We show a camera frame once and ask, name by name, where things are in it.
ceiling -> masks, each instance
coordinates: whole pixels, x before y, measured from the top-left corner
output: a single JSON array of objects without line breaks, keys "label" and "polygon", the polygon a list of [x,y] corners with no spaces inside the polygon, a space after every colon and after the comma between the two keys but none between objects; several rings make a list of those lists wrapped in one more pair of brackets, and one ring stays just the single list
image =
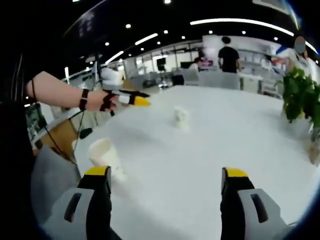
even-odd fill
[{"label": "ceiling", "polygon": [[[26,14],[23,10],[21,13],[29,20],[25,27],[26,35],[36,36],[44,48],[49,45],[59,46],[60,53],[55,52],[56,57],[69,67],[70,74],[84,69],[88,65],[85,60],[95,52],[102,55],[103,62],[119,51],[124,51],[119,58],[126,58],[129,54],[137,56],[159,48],[157,42],[166,46],[183,41],[182,36],[185,36],[184,41],[200,40],[210,30],[216,35],[235,36],[246,31],[247,37],[269,41],[277,37],[280,44],[288,47],[293,45],[291,36],[265,26],[238,22],[190,25],[191,21],[238,18],[261,21],[291,32],[296,29],[288,15],[253,4],[252,0],[171,0],[170,4],[164,4],[164,0],[72,1],[25,1],[28,2],[25,7],[37,10],[35,14]],[[315,16],[312,10],[307,10],[306,6],[301,7],[301,3],[290,3],[305,20],[303,27],[306,40],[319,50],[320,44],[316,44],[320,40],[319,30],[311,30],[314,24],[311,18]],[[158,33],[158,36],[135,46],[136,41],[154,33]],[[310,53],[312,58],[316,58],[313,51]],[[58,75],[62,73],[63,69],[57,72]]]}]

white paper cup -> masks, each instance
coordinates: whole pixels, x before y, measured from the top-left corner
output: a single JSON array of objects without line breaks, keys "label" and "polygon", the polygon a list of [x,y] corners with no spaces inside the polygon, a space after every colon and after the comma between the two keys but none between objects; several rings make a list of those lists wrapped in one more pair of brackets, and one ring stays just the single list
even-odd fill
[{"label": "white paper cup", "polygon": [[186,128],[189,125],[189,114],[180,107],[174,108],[174,122],[178,128]]},{"label": "white paper cup", "polygon": [[91,144],[88,155],[95,166],[110,166],[112,178],[120,181],[126,179],[117,150],[109,138],[103,138]]}]

window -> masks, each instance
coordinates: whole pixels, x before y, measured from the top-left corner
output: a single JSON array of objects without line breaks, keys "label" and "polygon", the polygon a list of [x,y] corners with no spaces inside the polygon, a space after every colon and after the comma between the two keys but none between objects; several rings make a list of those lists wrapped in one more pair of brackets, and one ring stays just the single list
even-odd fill
[{"label": "window", "polygon": [[178,45],[175,47],[176,59],[178,68],[181,67],[181,63],[192,62],[193,59],[190,54],[189,44]]},{"label": "window", "polygon": [[199,49],[203,47],[202,42],[194,42],[190,44],[192,61],[199,57]]},{"label": "window", "polygon": [[154,65],[153,65],[151,53],[143,55],[142,59],[143,59],[144,67],[145,67],[145,73],[148,74],[148,73],[154,72],[155,70],[154,70]]},{"label": "window", "polygon": [[173,46],[164,48],[162,50],[162,53],[163,53],[163,58],[165,58],[164,68],[166,72],[171,72],[172,69],[175,69],[178,67],[176,62],[175,48]]}]

desk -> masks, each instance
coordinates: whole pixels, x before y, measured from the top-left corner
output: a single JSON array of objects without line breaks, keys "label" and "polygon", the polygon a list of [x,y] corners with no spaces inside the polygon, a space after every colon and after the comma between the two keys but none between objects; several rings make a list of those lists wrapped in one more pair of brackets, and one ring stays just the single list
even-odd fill
[{"label": "desk", "polygon": [[[75,151],[83,176],[92,167],[87,151],[93,142],[108,137],[115,145],[129,176],[112,186],[111,227],[122,239],[220,239],[222,167],[246,171],[281,207],[287,224],[305,210],[317,168],[283,131],[281,100],[175,86],[150,101],[94,129]],[[173,127],[176,106],[190,112],[189,131]]]}]

wrist strap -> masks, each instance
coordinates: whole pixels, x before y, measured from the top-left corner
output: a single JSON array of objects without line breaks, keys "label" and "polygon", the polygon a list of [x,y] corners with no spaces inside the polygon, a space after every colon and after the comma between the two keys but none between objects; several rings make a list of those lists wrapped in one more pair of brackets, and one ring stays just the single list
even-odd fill
[{"label": "wrist strap", "polygon": [[82,96],[81,96],[80,103],[79,103],[79,108],[81,111],[86,110],[86,105],[88,102],[88,94],[89,94],[89,90],[83,89]]}]

